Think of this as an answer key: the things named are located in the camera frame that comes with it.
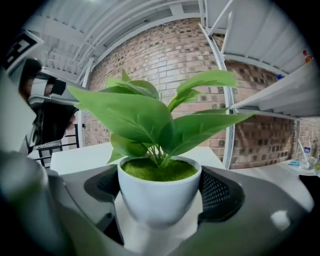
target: brick wall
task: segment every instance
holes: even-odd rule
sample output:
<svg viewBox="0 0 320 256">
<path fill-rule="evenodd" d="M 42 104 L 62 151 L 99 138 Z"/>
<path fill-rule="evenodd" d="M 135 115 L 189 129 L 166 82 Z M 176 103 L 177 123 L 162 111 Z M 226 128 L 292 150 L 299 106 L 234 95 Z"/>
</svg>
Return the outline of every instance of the brick wall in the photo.
<svg viewBox="0 0 320 256">
<path fill-rule="evenodd" d="M 108 77 L 121 77 L 124 68 L 132 79 L 151 82 L 162 94 L 164 103 L 169 103 L 177 87 L 185 79 L 198 72 L 218 69 L 213 52 L 199 28 L 198 19 L 185 19 L 148 29 L 111 52 L 92 71 L 89 89 L 102 90 Z M 217 40 L 222 45 L 223 37 Z M 225 107 L 222 87 L 201 86 L 203 92 L 197 102 L 182 104 L 172 113 L 180 117 L 195 111 Z M 94 145 L 109 141 L 108 130 L 86 112 L 85 144 Z M 221 159 L 224 155 L 225 131 L 213 136 L 201 146 L 210 146 Z"/>
<path fill-rule="evenodd" d="M 197 72 L 218 69 L 209 44 L 199 28 L 198 19 L 173 21 L 150 28 L 112 51 L 90 75 L 89 88 L 102 90 L 108 77 L 120 78 L 124 68 L 132 79 L 154 84 L 168 103 L 180 83 Z M 215 35 L 219 48 L 224 36 Z M 276 75 L 259 67 L 226 61 L 225 65 L 237 78 L 234 101 L 240 102 L 273 84 Z M 203 92 L 196 102 L 182 104 L 172 113 L 180 117 L 195 111 L 225 107 L 222 87 L 201 86 Z M 83 114 L 86 124 L 85 144 L 109 141 L 109 131 L 90 113 Z M 267 116 L 255 116 L 236 125 L 231 168 L 248 168 L 273 164 L 292 156 L 295 141 L 293 122 Z M 215 134 L 200 146 L 209 146 L 222 160 L 226 131 Z"/>
</svg>

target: moss surface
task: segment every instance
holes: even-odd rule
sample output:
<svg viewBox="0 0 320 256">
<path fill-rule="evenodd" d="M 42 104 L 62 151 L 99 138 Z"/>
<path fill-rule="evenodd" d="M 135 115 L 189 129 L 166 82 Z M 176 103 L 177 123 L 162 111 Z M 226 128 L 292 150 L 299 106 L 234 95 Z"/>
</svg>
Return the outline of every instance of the moss surface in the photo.
<svg viewBox="0 0 320 256">
<path fill-rule="evenodd" d="M 178 181 L 197 172 L 192 165 L 179 160 L 170 160 L 167 167 L 160 169 L 148 158 L 133 159 L 125 162 L 121 168 L 131 176 L 154 182 Z"/>
</svg>

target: artificial plant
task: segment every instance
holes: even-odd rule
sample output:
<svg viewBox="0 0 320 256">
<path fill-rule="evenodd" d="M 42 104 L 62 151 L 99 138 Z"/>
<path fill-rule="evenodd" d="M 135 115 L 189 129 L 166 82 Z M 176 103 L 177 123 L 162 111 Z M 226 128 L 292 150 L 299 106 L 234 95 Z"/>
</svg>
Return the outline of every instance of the artificial plant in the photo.
<svg viewBox="0 0 320 256">
<path fill-rule="evenodd" d="M 80 102 L 111 132 L 113 151 L 108 163 L 123 156 L 150 158 L 159 168 L 172 156 L 185 153 L 212 135 L 239 123 L 251 114 L 226 114 L 227 108 L 208 109 L 173 119 L 171 112 L 182 103 L 196 101 L 197 86 L 236 86 L 228 71 L 209 70 L 181 83 L 168 105 L 148 81 L 131 80 L 122 70 L 122 79 L 109 78 L 107 88 L 87 91 L 69 86 Z"/>
</svg>

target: metal railing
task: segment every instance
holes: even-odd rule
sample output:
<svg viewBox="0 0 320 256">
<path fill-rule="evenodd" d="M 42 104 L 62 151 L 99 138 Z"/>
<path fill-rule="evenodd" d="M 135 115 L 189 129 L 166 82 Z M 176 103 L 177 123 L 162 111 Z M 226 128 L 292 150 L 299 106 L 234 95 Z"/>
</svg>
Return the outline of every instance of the metal railing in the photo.
<svg viewBox="0 0 320 256">
<path fill-rule="evenodd" d="M 37 150 L 38 153 L 39 153 L 39 158 L 35 158 L 34 160 L 35 160 L 35 161 L 40 161 L 40 162 L 41 162 L 41 165 L 42 165 L 44 168 L 50 168 L 50 165 L 49 165 L 49 166 L 46 166 L 46 163 L 45 163 L 44 160 L 45 160 L 45 159 L 51 159 L 51 158 L 52 158 L 52 154 L 53 154 L 53 150 L 54 150 L 54 149 L 60 149 L 60 151 L 63 151 L 63 147 L 73 146 L 73 145 L 76 145 L 76 147 L 79 148 L 79 136 L 78 136 L 78 125 L 77 125 L 77 124 L 74 125 L 74 130 L 75 130 L 75 134 L 66 135 L 66 136 L 64 136 L 64 137 L 65 137 L 65 138 L 75 137 L 75 143 L 68 143 L 68 144 L 59 144 L 59 145 L 38 147 L 36 150 Z M 43 156 L 44 151 L 49 151 L 49 155 L 48 155 L 48 156 Z"/>
</svg>

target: white pot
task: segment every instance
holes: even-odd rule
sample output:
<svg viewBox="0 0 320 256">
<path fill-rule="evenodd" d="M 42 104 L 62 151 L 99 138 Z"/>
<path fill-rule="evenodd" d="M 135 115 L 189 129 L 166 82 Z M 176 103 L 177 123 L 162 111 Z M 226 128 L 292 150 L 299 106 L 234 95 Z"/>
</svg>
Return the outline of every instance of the white pot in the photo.
<svg viewBox="0 0 320 256">
<path fill-rule="evenodd" d="M 197 172 L 177 181 L 149 181 L 129 175 L 121 166 L 133 158 L 118 163 L 118 178 L 124 203 L 132 217 L 153 229 L 176 224 L 189 210 L 198 191 L 201 165 L 183 156 L 172 159 L 192 165 Z"/>
</svg>

